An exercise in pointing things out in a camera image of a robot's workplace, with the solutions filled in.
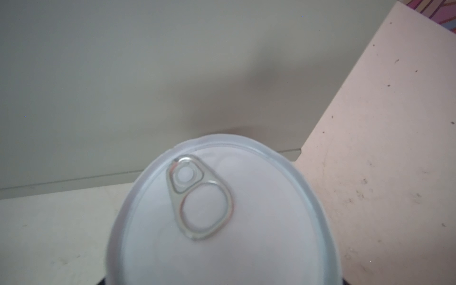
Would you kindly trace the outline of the pink can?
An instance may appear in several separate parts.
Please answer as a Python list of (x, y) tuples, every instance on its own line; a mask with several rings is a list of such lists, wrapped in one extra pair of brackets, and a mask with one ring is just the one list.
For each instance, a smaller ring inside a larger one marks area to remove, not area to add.
[(106, 285), (341, 285), (324, 210), (281, 154), (239, 135), (185, 141), (137, 178)]

